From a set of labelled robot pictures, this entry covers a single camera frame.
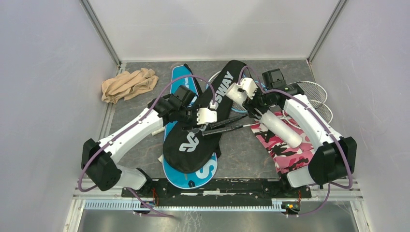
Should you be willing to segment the white shuttlecock tube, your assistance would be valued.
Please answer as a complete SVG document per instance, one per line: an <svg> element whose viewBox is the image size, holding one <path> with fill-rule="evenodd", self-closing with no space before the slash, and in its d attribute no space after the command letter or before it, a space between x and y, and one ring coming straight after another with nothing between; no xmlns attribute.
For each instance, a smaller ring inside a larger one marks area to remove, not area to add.
<svg viewBox="0 0 410 232"><path fill-rule="evenodd" d="M260 88L257 89L255 96L262 95ZM226 96L232 101L243 106L243 102L247 98L246 92L239 89L238 84L231 84L228 87ZM302 143L302 137L279 119L274 113L272 115L265 115L261 120L257 120L263 124L274 135L278 136L287 145L292 148L298 147Z"/></svg>

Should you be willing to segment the black Crossway racket bag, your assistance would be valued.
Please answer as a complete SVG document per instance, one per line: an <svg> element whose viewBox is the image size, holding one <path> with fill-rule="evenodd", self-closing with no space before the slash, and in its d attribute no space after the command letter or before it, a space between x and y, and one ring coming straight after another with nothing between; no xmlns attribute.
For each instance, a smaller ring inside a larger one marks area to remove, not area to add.
<svg viewBox="0 0 410 232"><path fill-rule="evenodd" d="M228 119L231 112L232 100L226 97L222 89L222 82L226 86L237 83L239 74L246 64L239 60L229 61L212 82L217 103L218 122ZM188 174L201 169L217 151L221 134L202 135L202 130L183 130L186 125L177 122L163 143L163 158L179 172Z"/></svg>

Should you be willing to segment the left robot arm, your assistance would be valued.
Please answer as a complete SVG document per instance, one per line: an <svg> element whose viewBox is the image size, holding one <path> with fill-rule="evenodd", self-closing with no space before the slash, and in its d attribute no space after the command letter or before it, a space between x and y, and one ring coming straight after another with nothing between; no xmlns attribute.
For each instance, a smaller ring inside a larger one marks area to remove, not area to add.
<svg viewBox="0 0 410 232"><path fill-rule="evenodd" d="M179 86L175 93L153 99L131 122L113 134L94 141L88 139L83 144L81 168L94 186L83 188L79 178L78 188L87 192L98 188L107 191L114 186L129 187L140 197L148 196L152 184L141 169L127 168L118 164L122 157L145 137L170 122L196 122L196 109L190 108L197 94L186 86Z"/></svg>

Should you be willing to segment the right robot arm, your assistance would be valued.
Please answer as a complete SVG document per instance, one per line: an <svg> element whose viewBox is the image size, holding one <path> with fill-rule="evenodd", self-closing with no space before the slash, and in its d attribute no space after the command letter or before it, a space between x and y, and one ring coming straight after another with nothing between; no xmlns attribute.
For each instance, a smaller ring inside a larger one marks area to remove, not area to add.
<svg viewBox="0 0 410 232"><path fill-rule="evenodd" d="M256 121L251 129L273 158L283 196L292 197L302 186L335 185L343 177L352 187L356 141L335 131L298 84L266 76L261 85L241 75L227 96Z"/></svg>

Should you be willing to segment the white grip tape roll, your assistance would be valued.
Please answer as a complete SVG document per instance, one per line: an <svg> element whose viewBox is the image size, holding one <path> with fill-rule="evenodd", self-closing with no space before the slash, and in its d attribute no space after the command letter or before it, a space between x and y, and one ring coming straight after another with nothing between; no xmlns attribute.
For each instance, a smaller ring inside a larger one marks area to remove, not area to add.
<svg viewBox="0 0 410 232"><path fill-rule="evenodd" d="M162 132L164 132L164 131L165 131L165 128L161 128L161 129L158 129L158 130L155 130L154 132L152 132L151 135L152 135L152 136L155 136L155 135L157 135L157 134L159 134L159 133L162 133Z"/></svg>

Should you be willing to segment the blue Sport racket bag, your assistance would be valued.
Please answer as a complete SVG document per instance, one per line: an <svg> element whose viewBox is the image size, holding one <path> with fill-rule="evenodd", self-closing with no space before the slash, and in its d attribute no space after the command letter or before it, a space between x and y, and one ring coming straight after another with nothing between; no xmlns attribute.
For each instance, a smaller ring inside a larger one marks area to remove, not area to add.
<svg viewBox="0 0 410 232"><path fill-rule="evenodd" d="M195 94L199 94L199 84L195 83L196 79L185 77L178 79L181 76L191 74L191 70L187 64L176 66L172 69L170 93L175 93L180 85L192 90ZM194 173L182 173L172 168L165 159L162 159L162 167L167 180L171 185L179 189L197 189L208 183L215 175L218 161L217 154L213 153L208 162Z"/></svg>

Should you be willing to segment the pink camouflage cloth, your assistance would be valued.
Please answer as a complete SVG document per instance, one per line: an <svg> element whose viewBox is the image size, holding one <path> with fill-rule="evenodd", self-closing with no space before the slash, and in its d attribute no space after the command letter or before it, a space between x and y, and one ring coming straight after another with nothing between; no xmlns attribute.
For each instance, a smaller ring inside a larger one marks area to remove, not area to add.
<svg viewBox="0 0 410 232"><path fill-rule="evenodd" d="M275 112L274 114L302 137L302 142L299 147L290 147L278 136L273 135L266 126L261 123L251 125L250 128L259 142L261 142L267 150L274 162L276 172L281 176L290 171L308 166L315 154L315 150L306 134L294 126L296 121L292 119L289 114L284 111Z"/></svg>

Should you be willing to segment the beige cloth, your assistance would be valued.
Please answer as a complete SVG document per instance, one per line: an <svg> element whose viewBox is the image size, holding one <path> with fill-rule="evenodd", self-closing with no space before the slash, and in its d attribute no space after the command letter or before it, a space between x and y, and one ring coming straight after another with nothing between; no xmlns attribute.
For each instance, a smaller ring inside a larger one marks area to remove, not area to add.
<svg viewBox="0 0 410 232"><path fill-rule="evenodd" d="M124 71L114 78L105 80L102 85L101 100L116 104L119 100L130 100L154 89L159 77L152 69L141 68L134 72Z"/></svg>

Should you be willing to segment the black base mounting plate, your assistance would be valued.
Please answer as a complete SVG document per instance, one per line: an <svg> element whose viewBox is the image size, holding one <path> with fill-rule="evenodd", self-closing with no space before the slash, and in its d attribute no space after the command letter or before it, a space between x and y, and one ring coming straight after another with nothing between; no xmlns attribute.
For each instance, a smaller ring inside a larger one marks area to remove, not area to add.
<svg viewBox="0 0 410 232"><path fill-rule="evenodd" d="M278 179L213 178L195 189L181 189L166 178L154 179L140 190L123 188L125 198L155 198L157 206L271 206L272 200L312 197L309 187L286 188Z"/></svg>

